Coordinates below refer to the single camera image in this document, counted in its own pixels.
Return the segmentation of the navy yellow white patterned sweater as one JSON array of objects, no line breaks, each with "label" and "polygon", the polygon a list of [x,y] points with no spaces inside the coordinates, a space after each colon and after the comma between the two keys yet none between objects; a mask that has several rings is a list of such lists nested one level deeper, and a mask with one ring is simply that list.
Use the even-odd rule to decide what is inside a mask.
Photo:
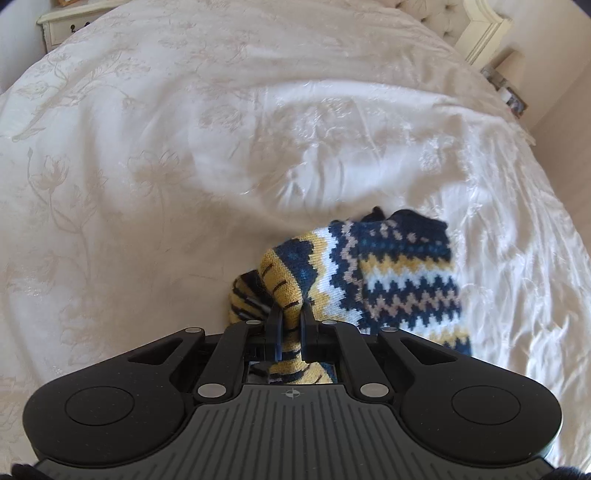
[{"label": "navy yellow white patterned sweater", "polygon": [[363,334],[409,331],[460,353],[472,352],[447,224],[412,210],[379,207],[360,220],[332,221],[267,250],[229,293],[229,321],[266,321],[283,311],[283,354],[263,370],[271,384],[332,384],[328,363],[301,354],[300,313],[350,323]]}]

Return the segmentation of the cream tufted headboard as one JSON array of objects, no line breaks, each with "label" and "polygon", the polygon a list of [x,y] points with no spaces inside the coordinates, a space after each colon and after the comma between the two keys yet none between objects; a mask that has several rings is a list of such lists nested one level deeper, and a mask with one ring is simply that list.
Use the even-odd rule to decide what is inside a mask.
[{"label": "cream tufted headboard", "polygon": [[384,5],[422,23],[477,69],[490,63],[513,26],[485,0],[399,0]]}]

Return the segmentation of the white floral bedspread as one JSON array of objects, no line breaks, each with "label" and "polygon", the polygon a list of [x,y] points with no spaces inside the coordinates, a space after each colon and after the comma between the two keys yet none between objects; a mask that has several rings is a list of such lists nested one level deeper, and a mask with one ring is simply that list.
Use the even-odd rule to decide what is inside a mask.
[{"label": "white floral bedspread", "polygon": [[374,207],[449,226],[474,353],[590,465],[590,259],[482,75],[371,1],[132,1],[1,97],[1,466],[46,382],[228,323],[266,249]]}]

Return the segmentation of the photo frame on right nightstand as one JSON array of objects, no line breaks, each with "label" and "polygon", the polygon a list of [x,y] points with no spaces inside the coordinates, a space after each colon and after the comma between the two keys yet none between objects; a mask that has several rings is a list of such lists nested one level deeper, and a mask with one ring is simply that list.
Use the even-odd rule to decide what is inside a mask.
[{"label": "photo frame on right nightstand", "polygon": [[512,114],[520,119],[528,108],[528,105],[518,95],[511,94],[505,101]]}]

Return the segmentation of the cream nightstand left of bed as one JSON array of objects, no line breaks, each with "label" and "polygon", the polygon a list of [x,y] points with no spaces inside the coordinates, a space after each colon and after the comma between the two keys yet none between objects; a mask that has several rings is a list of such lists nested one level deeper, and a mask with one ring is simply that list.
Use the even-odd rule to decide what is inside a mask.
[{"label": "cream nightstand left of bed", "polygon": [[100,16],[126,3],[128,0],[76,1],[55,7],[40,16],[37,24],[42,30],[46,52],[54,50]]}]

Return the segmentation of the white table lamp right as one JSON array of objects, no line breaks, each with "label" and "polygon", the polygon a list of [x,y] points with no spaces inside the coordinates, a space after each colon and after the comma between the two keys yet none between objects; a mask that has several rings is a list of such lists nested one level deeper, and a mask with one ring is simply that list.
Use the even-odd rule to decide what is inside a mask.
[{"label": "white table lamp right", "polygon": [[512,50],[496,67],[495,79],[496,89],[505,87],[522,86],[526,70],[525,55],[517,50]]}]

